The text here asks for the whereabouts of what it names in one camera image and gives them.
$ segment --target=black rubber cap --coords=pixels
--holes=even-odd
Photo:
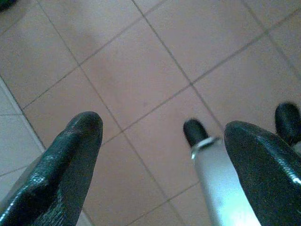
[[[301,141],[301,116],[293,103],[280,104],[275,112],[276,131],[289,145]]]
[[[183,130],[190,147],[209,137],[203,125],[196,119],[186,121]]]

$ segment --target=tile grout line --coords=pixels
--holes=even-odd
[[[22,167],[17,168],[17,169],[14,169],[14,170],[12,170],[12,171],[10,171],[10,172],[7,172],[7,173],[3,173],[3,174],[0,175],[0,177],[5,176],[5,175],[10,174],[10,173],[14,173],[14,172],[16,172],[16,171],[18,171],[18,170],[21,170],[21,169],[24,169],[24,168],[26,168],[26,167],[28,167],[28,165],[22,166]]]
[[[151,23],[149,22],[149,20],[146,18],[146,16],[143,14],[143,12],[139,9],[138,5],[135,3],[134,0],[132,0],[132,2],[135,4],[135,6],[138,8],[138,10],[140,11],[140,13],[142,14],[143,18],[145,19],[145,21],[147,22],[147,24],[149,25],[149,27],[151,28],[151,30],[154,32],[154,34],[156,35],[156,37],[159,39],[160,43],[162,44],[162,46],[166,49],[166,51],[168,52],[168,54],[170,55],[170,57],[172,58],[172,60],[174,61],[174,63],[176,64],[176,66],[178,67],[178,69],[181,71],[182,75],[186,78],[186,80],[189,82],[189,84],[192,86],[193,89],[194,86],[191,82],[191,80],[189,79],[189,77],[187,76],[186,72],[183,70],[183,68],[180,66],[179,62],[175,59],[174,55],[172,54],[172,52],[170,51],[170,49],[167,47],[167,45],[163,42],[163,40],[160,38],[159,34],[156,32],[155,28],[151,25]],[[214,121],[218,124],[218,126],[220,128],[223,128],[221,125],[221,123],[217,120],[217,118],[215,117],[215,115],[213,114],[212,110],[209,108],[208,104],[204,102],[204,99],[201,97],[200,94],[198,94],[199,99],[201,100],[201,102],[204,104],[205,108],[209,111],[210,115],[212,116],[212,118],[214,119]]]
[[[76,69],[78,69],[78,65],[76,65],[75,68],[71,69],[71,71],[69,71],[67,74],[65,74],[62,78],[60,78],[58,81],[56,81],[54,84],[52,84],[51,86],[49,86],[45,91],[43,91],[41,94],[39,94],[36,98],[34,98],[30,103],[28,103],[27,105],[25,105],[23,107],[23,110],[25,110],[25,108],[27,108],[29,105],[31,105],[33,102],[35,102],[36,100],[38,100],[41,96],[43,96],[45,93],[47,93],[49,90],[51,90],[54,86],[56,86],[59,82],[61,82],[64,78],[66,78],[69,74],[71,74],[72,72],[74,72]]]
[[[100,48],[98,48],[94,53],[92,53],[90,56],[88,56],[86,59],[81,61],[81,63],[78,62],[79,66],[82,66],[86,61],[94,57],[98,52],[100,52],[102,49],[104,49],[106,46],[110,45],[113,41],[115,41],[117,38],[119,38],[123,33],[125,33],[127,30],[129,30],[132,26],[134,26],[136,23],[138,23],[140,20],[143,19],[143,16],[140,16],[136,20],[134,20],[130,25],[125,27],[122,31],[120,31],[118,34],[116,34],[112,39],[107,41],[105,44],[103,44]]]
[[[147,10],[145,13],[143,13],[144,16],[148,15],[149,13],[155,11],[156,9],[158,9],[160,6],[162,6],[167,0],[162,0],[161,2],[157,3],[156,5],[154,5],[153,7],[151,7],[149,10]]]
[[[225,64],[226,62],[230,61],[232,58],[234,58],[236,55],[242,53],[244,50],[246,50],[247,48],[249,48],[251,45],[253,45],[254,43],[256,43],[259,39],[261,39],[262,37],[264,37],[267,34],[267,31],[262,32],[261,34],[259,34],[257,37],[255,37],[254,39],[252,39],[250,42],[248,42],[246,45],[244,45],[243,47],[241,47],[240,49],[236,50],[234,53],[230,54],[229,56],[227,56],[226,58],[224,58],[223,60],[221,60],[220,62],[218,62],[215,66],[213,66],[212,68],[210,68],[209,70],[205,71],[202,75],[200,75],[199,77],[197,77],[195,80],[192,81],[192,84],[194,85],[196,82],[200,81],[201,79],[203,79],[204,77],[206,77],[208,74],[210,74],[212,71],[214,71],[215,69],[219,68],[220,66],[222,66],[223,64]]]
[[[13,107],[15,114],[22,114],[21,109],[19,108],[18,104],[16,103],[15,99],[12,97],[12,94],[8,90],[7,86],[5,85],[3,79],[0,75],[0,89],[4,92],[7,100],[10,102],[10,105]]]
[[[33,131],[32,126],[29,124],[28,120],[25,118],[24,115],[20,115],[20,119],[22,120],[24,126],[26,127],[27,131],[29,132],[30,136],[32,137],[34,143],[38,146],[40,150],[40,154],[44,154],[45,152],[45,147],[42,144],[42,142],[39,140],[39,138],[36,136],[36,134]]]
[[[93,220],[92,220],[90,214],[88,214],[88,212],[86,211],[86,208],[83,206],[83,207],[81,208],[81,210],[84,211],[84,213],[85,213],[85,215],[86,215],[86,217],[87,217],[89,223],[91,224],[91,226],[94,226],[95,224],[93,223]]]
[[[273,47],[276,49],[276,51],[282,56],[282,58],[286,61],[286,64],[288,65],[289,69],[293,72],[293,74],[297,77],[297,79],[301,80],[301,75],[299,74],[298,70],[295,68],[295,66],[292,64],[291,60],[286,56],[286,54],[283,52],[281,47],[275,42],[273,37],[270,33],[267,34],[270,42],[272,43]]]
[[[251,16],[256,21],[256,23],[265,31],[269,41],[272,43],[272,46],[276,49],[276,51],[284,59],[284,61],[286,62],[286,64],[290,68],[290,70],[293,72],[293,74],[297,77],[297,79],[301,80],[301,75],[299,74],[298,70],[295,68],[295,66],[292,64],[290,59],[285,55],[285,53],[283,52],[281,47],[274,41],[274,39],[272,38],[272,36],[270,34],[271,31],[279,28],[282,24],[284,24],[286,21],[288,21],[291,17],[298,14],[299,11],[301,10],[301,8],[298,8],[298,9],[294,10],[292,13],[290,13],[285,18],[283,18],[282,20],[280,20],[277,23],[275,23],[274,25],[272,25],[270,28],[266,28],[263,25],[263,23],[261,22],[261,20],[257,17],[255,12],[253,12],[251,7],[244,0],[241,0],[241,2],[244,5],[244,7],[248,10],[248,12],[251,14]]]
[[[6,88],[8,89],[8,91],[10,92],[13,100],[15,101],[16,105],[19,107],[20,111],[21,111],[21,115],[24,116],[24,118],[27,120],[28,124],[31,126],[34,135],[38,138],[38,140],[40,141],[42,147],[46,150],[46,147],[44,145],[44,143],[42,142],[42,139],[39,137],[38,133],[36,132],[36,130],[34,129],[34,127],[32,126],[32,123],[28,120],[25,112],[23,111],[23,108],[21,108],[21,106],[19,105],[19,103],[17,102],[17,99],[15,98],[15,95],[13,94],[13,92],[10,90],[10,87],[8,87],[8,85],[6,84],[6,82],[4,81],[4,79],[2,78],[2,81],[4,83],[4,85],[6,86]]]
[[[38,1],[36,1],[36,3],[34,3],[32,6],[30,6],[29,8],[28,8],[28,11],[31,11],[35,6],[37,6],[38,5]],[[0,33],[0,37],[2,36],[2,35],[4,35],[9,29],[11,29],[14,25],[16,25],[20,20],[22,20],[23,18],[24,18],[24,16],[21,16],[20,18],[18,18],[15,22],[13,22],[10,26],[8,26],[8,28],[6,28],[6,29],[4,29],[4,31],[2,31],[1,33]]]
[[[191,85],[191,81],[188,78],[187,74],[184,72],[184,70],[181,68],[181,66],[179,65],[179,63],[176,61],[175,57],[173,56],[173,54],[171,53],[171,51],[167,48],[167,46],[165,45],[165,43],[162,41],[162,39],[159,37],[158,33],[155,31],[155,29],[151,26],[150,22],[147,20],[146,16],[143,14],[143,12],[141,11],[141,9],[138,7],[138,5],[136,4],[136,2],[134,0],[132,0],[132,3],[136,6],[136,8],[138,9],[138,11],[141,13],[141,15],[143,16],[144,20],[146,21],[146,23],[148,24],[148,26],[152,29],[152,31],[154,32],[154,34],[157,36],[158,40],[161,42],[162,46],[166,49],[166,51],[168,52],[168,54],[170,55],[170,57],[173,59],[173,61],[175,62],[175,64],[177,65],[177,67],[180,69],[180,71],[182,72],[182,75],[186,78],[186,80],[189,82],[189,85]],[[151,171],[149,170],[149,168],[146,166],[146,164],[144,163],[142,157],[139,155],[139,153],[137,152],[136,148],[134,147],[134,145],[131,143],[131,141],[129,140],[129,138],[127,137],[127,135],[125,134],[125,132],[123,132],[124,136],[126,137],[128,143],[131,145],[132,149],[136,152],[136,155],[138,156],[138,158],[140,159],[141,163],[144,165],[145,169],[148,171],[149,175],[153,178],[153,180],[155,181],[155,183],[157,184],[158,188],[161,190],[162,194],[168,199],[168,196],[166,195],[166,193],[164,192],[163,188],[160,186],[159,182],[155,179],[154,175],[151,173]],[[178,220],[181,222],[182,225],[185,225],[185,222],[183,220],[183,218],[179,215],[178,211],[176,211],[174,209],[174,207],[172,207],[172,210],[174,211],[174,213],[176,214]]]
[[[186,192],[187,190],[191,189],[192,187],[196,186],[199,183],[199,181],[197,181],[196,183],[193,183],[192,185],[190,185],[189,187],[185,188],[183,191],[179,192],[178,194],[172,196],[171,198],[168,198],[165,202],[163,202],[162,204],[154,207],[153,209],[151,209],[150,211],[142,214],[141,216],[139,216],[138,218],[136,218],[135,220],[131,221],[129,224],[127,224],[127,226],[131,225],[132,223],[138,221],[139,219],[143,218],[144,216],[146,216],[147,214],[153,212],[154,210],[160,208],[161,206],[163,206],[164,204],[168,203],[170,206],[173,206],[172,203],[170,203],[170,201],[176,197],[178,197],[179,195],[183,194],[184,192]]]
[[[112,136],[110,139],[108,139],[107,141],[103,142],[101,144],[101,146],[105,145],[106,143],[110,142],[111,140],[113,140],[114,138],[118,137],[120,134],[122,134],[122,131],[118,132],[118,134]]]
[[[48,20],[50,21],[50,23],[52,24],[52,26],[54,27],[54,29],[56,30],[56,32],[58,33],[58,35],[60,36],[60,38],[63,40],[62,36],[60,35],[59,31],[56,29],[56,27],[54,26],[54,24],[51,22],[50,18],[48,17],[48,15],[46,14],[46,12],[44,11],[44,9],[42,8],[42,6],[39,3],[40,8],[43,10],[44,14],[46,15],[46,17],[48,18]],[[130,142],[129,138],[126,136],[125,132],[123,131],[122,127],[120,126],[120,124],[118,123],[117,119],[115,118],[115,116],[113,115],[113,113],[111,112],[111,110],[108,108],[108,106],[106,105],[106,103],[104,102],[103,98],[100,96],[100,94],[97,92],[97,89],[95,88],[95,86],[92,84],[91,80],[88,78],[88,76],[86,75],[85,71],[82,69],[82,65],[91,57],[93,57],[94,55],[96,55],[99,51],[101,51],[105,46],[109,45],[111,42],[113,42],[115,39],[117,39],[121,34],[123,34],[126,30],[128,30],[130,27],[132,27],[134,24],[136,24],[137,22],[139,22],[141,19],[143,19],[144,16],[136,19],[133,23],[131,23],[128,27],[126,27],[124,30],[122,30],[120,33],[118,33],[116,36],[113,37],[113,39],[111,39],[110,41],[108,41],[106,44],[104,44],[101,48],[99,48],[95,53],[93,53],[91,56],[89,56],[87,59],[85,59],[83,62],[79,63],[77,61],[77,59],[75,58],[75,56],[73,55],[73,53],[71,52],[70,48],[68,48],[68,46],[66,45],[65,41],[63,40],[65,46],[67,47],[67,49],[69,50],[69,52],[71,53],[71,55],[73,56],[74,60],[76,61],[76,63],[78,64],[78,67],[82,70],[84,76],[86,77],[86,79],[88,80],[88,82],[90,83],[90,85],[92,86],[93,90],[96,92],[96,94],[98,95],[98,97],[100,98],[100,100],[102,101],[102,103],[104,104],[104,106],[106,107],[107,111],[109,112],[109,114],[111,115],[112,119],[115,121],[116,125],[119,127],[120,132],[112,137],[110,140],[114,139],[115,137],[117,137],[120,134],[123,134],[127,140],[127,142],[129,143],[129,145],[131,146],[131,148],[133,149],[133,151],[136,153],[136,155],[138,156],[138,159],[140,160],[140,162],[142,163],[142,165],[144,166],[146,172],[150,175],[151,179],[155,182],[156,186],[158,187],[158,189],[160,190],[160,192],[163,194],[163,196],[167,199],[167,195],[165,194],[164,190],[161,188],[161,186],[159,185],[159,183],[156,181],[155,177],[153,176],[153,174],[151,173],[151,171],[148,169],[148,167],[145,165],[143,159],[140,157],[140,155],[138,154],[137,150],[135,149],[135,147],[133,146],[133,144]],[[178,91],[176,94],[180,93],[181,91],[187,89],[190,86],[190,84],[188,86],[186,86],[185,88],[181,89],[180,91]]]
[[[151,114],[154,111],[156,111],[161,106],[165,105],[167,102],[169,102],[170,100],[172,100],[173,98],[175,98],[177,95],[179,95],[182,92],[184,92],[189,87],[191,87],[191,84],[186,85],[185,87],[183,87],[182,89],[180,89],[179,91],[177,91],[176,93],[174,93],[171,97],[167,98],[166,100],[164,100],[163,102],[161,102],[160,104],[158,104],[156,107],[154,107],[153,109],[151,109],[149,112],[147,112],[146,114],[144,114],[143,116],[141,116],[140,118],[138,118],[137,120],[135,120],[134,122],[132,122],[130,125],[128,125],[127,127],[125,127],[122,130],[122,132],[124,132],[124,131],[128,130],[129,128],[131,128],[132,126],[134,126],[136,123],[138,123],[139,121],[141,121],[142,119],[144,119],[145,117],[147,117],[149,114]]]
[[[0,114],[1,116],[21,116],[22,114]]]

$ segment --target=tiled floor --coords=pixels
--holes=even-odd
[[[0,204],[26,167],[44,151],[42,143],[0,78]],[[76,226],[91,226],[81,212]]]
[[[19,0],[0,14],[0,62],[46,147],[77,113],[103,118],[95,226],[207,226],[182,125],[274,131],[279,102],[301,106],[301,1]]]

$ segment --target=floor tile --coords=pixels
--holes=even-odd
[[[83,211],[79,215],[79,220],[77,221],[76,226],[92,226],[90,220]]]
[[[0,53],[1,76],[21,107],[76,66],[38,5],[0,37]]]
[[[301,81],[268,38],[208,74],[196,88],[223,125],[240,120],[275,131],[277,105],[284,101],[301,105]]]
[[[266,28],[301,7],[300,0],[244,0]]]
[[[200,184],[193,186],[171,200],[176,210],[189,226],[210,226],[210,217]]]
[[[101,116],[103,142],[119,133],[105,105],[79,68],[24,110],[45,147],[49,147],[75,115],[85,111],[95,111]]]
[[[18,104],[11,95],[0,76],[0,115],[22,114]]]
[[[126,130],[168,197],[198,181],[182,129],[185,120],[192,117],[200,119],[209,134],[222,134],[192,88]]]
[[[182,226],[169,203],[165,203],[129,226]]]
[[[16,114],[16,111],[6,96],[4,90],[0,86],[0,115],[3,114]]]
[[[141,16],[131,0],[44,0],[41,4],[79,62]]]
[[[31,124],[28,122],[27,118],[25,118],[24,115],[21,116],[21,119],[23,121],[24,126],[27,128],[29,135],[32,137],[33,141],[35,142],[35,144],[38,146],[39,150],[41,151],[41,153],[45,152],[45,147],[43,146],[42,142],[40,141],[40,139],[37,137],[37,134],[35,133],[35,131],[33,130]]]
[[[138,5],[139,9],[146,13],[152,7],[160,3],[162,0],[135,0],[136,4]]]
[[[301,12],[271,32],[301,76]]]
[[[123,129],[188,85],[144,20],[83,69]]]
[[[36,0],[19,0],[15,5],[0,13],[0,35],[21,19],[36,4]]]
[[[101,147],[84,204],[95,226],[127,225],[163,202],[123,135]]]
[[[19,179],[26,168],[19,169],[0,177],[0,203],[9,193],[15,182]]]
[[[29,165],[41,154],[22,116],[0,116],[0,128],[0,175]]]
[[[191,80],[261,32],[239,0],[169,0],[147,18]]]

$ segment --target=black plastic part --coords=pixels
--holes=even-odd
[[[301,141],[301,116],[292,103],[280,104],[275,112],[276,131],[289,145]]]
[[[203,125],[196,119],[186,121],[183,130],[190,147],[209,137]]]
[[[301,225],[301,158],[279,136],[234,121],[225,145],[262,226]]]
[[[75,116],[1,202],[0,226],[75,226],[102,135],[97,113]]]
[[[0,0],[0,12],[8,9],[12,5],[14,5],[17,0]]]

